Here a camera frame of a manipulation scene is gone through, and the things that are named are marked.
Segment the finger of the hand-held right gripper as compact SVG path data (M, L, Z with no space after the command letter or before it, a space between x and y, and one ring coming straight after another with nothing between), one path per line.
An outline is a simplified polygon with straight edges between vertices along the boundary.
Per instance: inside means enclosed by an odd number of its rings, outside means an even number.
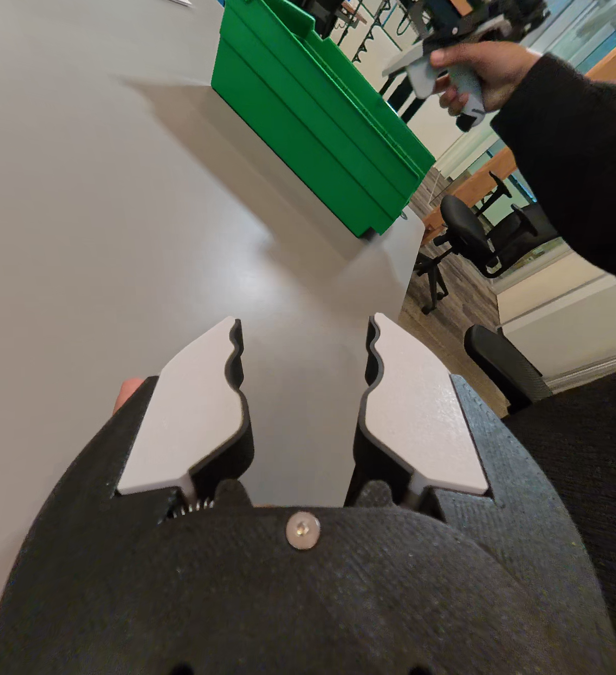
M382 77L390 77L405 70L409 76L435 78L436 69L430 63L432 46L418 42L393 57L381 72Z

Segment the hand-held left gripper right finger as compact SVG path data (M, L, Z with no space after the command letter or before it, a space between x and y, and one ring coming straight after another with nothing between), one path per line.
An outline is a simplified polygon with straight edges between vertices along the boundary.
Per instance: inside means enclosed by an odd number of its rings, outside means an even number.
M412 510L430 489L487 494L489 483L446 366L383 313L369 317L366 350L352 500L370 481L386 483L393 502Z

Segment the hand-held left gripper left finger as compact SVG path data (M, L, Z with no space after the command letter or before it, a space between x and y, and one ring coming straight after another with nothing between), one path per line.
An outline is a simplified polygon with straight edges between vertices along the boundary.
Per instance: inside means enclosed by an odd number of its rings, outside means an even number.
M190 505L212 503L220 482L254 458L239 319L228 316L163 367L119 478L120 495L178 488Z

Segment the green plastic bin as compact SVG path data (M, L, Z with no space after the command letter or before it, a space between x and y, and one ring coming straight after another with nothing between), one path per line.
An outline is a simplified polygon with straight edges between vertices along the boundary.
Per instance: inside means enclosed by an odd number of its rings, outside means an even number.
M435 163L315 19L226 1L211 86L355 237L384 234Z

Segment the person's right forearm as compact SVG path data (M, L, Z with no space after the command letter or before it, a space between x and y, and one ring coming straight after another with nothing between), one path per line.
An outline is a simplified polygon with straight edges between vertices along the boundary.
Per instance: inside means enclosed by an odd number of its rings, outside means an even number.
M491 127L559 235L616 277L616 85L544 55Z

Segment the black standing desk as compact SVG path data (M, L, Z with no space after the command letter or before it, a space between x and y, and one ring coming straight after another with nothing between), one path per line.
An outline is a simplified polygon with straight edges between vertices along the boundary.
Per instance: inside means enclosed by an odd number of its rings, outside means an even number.
M404 51L413 44L419 43L420 41L419 30L417 26L414 25L412 18L410 18L409 16L409 10L413 7L413 5L416 2L417 1L377 1L377 8L374 12L371 13L372 21L369 30L365 38L363 38L359 47L356 49L352 61L356 63L361 60L361 55L367 51L368 42L373 39L374 29L378 27L384 30L385 25L388 22L388 19L395 13L398 13L400 15L400 21L397 27L396 37L397 38L403 37L405 33L415 34L414 38L407 37L405 42L401 43L397 42L396 43L397 47L399 47L401 51ZM453 2L461 14L467 13L467 1L453 1ZM387 78L384 77L385 81L383 83L382 88L380 89L380 94L381 95L386 94L388 90L391 89L392 85L397 79L400 79L400 83L397 85L397 87L395 87L391 91L388 97L388 105L396 113L401 112L402 120L405 123L407 123L413 118L415 114L413 114L413 116L409 120L406 119L406 113L410 111L410 106L413 104L414 101L414 94L411 86L408 83L406 71L402 70L398 73L393 74L390 77Z

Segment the grey desk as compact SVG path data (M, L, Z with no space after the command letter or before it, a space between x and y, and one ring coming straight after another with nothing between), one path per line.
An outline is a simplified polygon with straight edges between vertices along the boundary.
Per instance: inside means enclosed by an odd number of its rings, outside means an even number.
M240 319L261 505L340 507L369 317L424 228L357 239L210 87L223 8L0 1L0 597L122 382Z

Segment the person's right hand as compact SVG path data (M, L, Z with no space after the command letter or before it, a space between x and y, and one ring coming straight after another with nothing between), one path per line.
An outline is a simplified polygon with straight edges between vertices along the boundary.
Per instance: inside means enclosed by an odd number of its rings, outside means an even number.
M507 41L463 43L434 50L430 64L447 71L465 66L481 81L485 113L500 110L542 55L522 45Z

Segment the person's left hand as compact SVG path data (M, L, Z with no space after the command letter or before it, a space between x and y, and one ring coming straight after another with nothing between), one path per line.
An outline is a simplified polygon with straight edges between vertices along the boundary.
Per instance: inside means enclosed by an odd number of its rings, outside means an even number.
M117 398L114 403L112 415L115 415L119 409L129 400L135 391L143 384L143 377L133 377L122 382Z

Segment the wooden beam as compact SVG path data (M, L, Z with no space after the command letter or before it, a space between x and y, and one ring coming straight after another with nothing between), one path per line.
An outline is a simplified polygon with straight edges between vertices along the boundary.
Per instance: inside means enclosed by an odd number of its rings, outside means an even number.
M599 82L616 84L616 47L592 67L586 74L586 77ZM465 202L467 206L472 207L495 188L495 180L491 176L491 173L504 179L515 170L517 170L517 164L514 155L508 147L505 147L466 181L461 183L454 190L453 194ZM430 243L432 239L438 237L445 229L439 208L435 208L423 222L425 224L425 233L421 246Z

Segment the white metal cabinet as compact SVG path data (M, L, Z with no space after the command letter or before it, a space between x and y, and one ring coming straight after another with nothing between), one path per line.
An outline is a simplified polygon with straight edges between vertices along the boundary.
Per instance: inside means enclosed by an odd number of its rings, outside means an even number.
M553 392L616 373L616 278L563 244L495 282L505 337Z

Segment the black office chair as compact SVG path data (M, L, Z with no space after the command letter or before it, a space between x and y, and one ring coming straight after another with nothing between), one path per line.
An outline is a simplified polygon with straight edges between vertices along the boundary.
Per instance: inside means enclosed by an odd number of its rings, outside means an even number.
M474 212L465 202L454 195L446 195L440 204L446 231L433 239L436 246L448 243L450 247L437 257L430 258L418 253L413 272L428 276L430 303L421 308L428 315L437 304L448 296L448 290L439 269L440 262L450 254L460 255L470 261L487 279L502 276L535 249L559 238L538 203L519 207L511 205L512 212L488 232L482 226L480 216L501 197L511 197L503 180L489 172L496 189L483 206Z

